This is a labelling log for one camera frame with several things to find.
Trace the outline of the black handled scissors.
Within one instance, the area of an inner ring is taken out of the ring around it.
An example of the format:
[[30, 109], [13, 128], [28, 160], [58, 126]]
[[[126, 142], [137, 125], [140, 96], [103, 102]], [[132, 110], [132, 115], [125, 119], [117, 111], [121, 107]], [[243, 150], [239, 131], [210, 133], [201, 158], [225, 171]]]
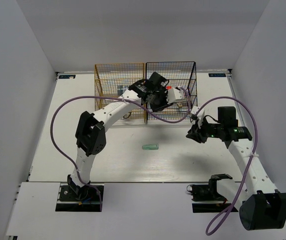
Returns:
[[123, 116], [123, 118], [124, 118], [124, 119], [128, 119], [128, 118], [131, 117], [131, 115], [132, 115], [132, 112], [129, 112], [129, 113], [125, 114], [125, 115]]

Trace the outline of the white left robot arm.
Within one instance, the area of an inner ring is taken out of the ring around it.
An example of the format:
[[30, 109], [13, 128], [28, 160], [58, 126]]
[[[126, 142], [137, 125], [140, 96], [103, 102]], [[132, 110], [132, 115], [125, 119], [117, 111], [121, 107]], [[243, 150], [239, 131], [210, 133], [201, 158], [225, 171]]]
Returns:
[[147, 80], [139, 80], [130, 85], [119, 97], [120, 101], [112, 101], [93, 113], [87, 111], [80, 116], [76, 129], [77, 167], [68, 175], [67, 182], [71, 193], [82, 200], [88, 195], [90, 172], [94, 159], [106, 146], [106, 132], [124, 115], [145, 103], [151, 103], [157, 110], [168, 107], [168, 81], [154, 72]]

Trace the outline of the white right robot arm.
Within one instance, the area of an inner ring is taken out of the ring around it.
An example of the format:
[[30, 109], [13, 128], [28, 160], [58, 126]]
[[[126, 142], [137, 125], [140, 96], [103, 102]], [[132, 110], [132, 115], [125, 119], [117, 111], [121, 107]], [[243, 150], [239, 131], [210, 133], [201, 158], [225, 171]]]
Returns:
[[220, 139], [245, 179], [243, 186], [238, 187], [226, 173], [212, 175], [209, 195], [216, 200], [224, 197], [230, 202], [237, 196], [234, 208], [248, 231], [282, 229], [286, 222], [286, 192], [280, 192], [268, 177], [254, 150], [252, 135], [238, 124], [236, 116], [235, 107], [221, 106], [216, 122], [209, 123], [204, 110], [198, 107], [192, 110], [191, 119], [195, 123], [186, 137], [198, 143], [205, 143], [208, 138]]

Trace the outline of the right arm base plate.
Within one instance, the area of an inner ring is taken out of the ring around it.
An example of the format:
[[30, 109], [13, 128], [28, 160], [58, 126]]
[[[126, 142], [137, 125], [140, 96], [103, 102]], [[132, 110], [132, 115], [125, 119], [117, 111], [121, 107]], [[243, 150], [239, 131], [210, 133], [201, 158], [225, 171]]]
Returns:
[[186, 191], [192, 197], [192, 212], [195, 214], [219, 213], [231, 205], [225, 197], [211, 193], [207, 184], [190, 184]]

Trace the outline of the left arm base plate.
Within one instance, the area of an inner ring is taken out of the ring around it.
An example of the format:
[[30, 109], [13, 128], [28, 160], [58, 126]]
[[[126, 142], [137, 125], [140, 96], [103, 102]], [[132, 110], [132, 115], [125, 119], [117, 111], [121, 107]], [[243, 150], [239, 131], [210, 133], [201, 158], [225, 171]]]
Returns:
[[56, 212], [101, 212], [99, 195], [90, 188], [81, 196], [77, 196], [68, 185], [61, 185], [56, 207]]

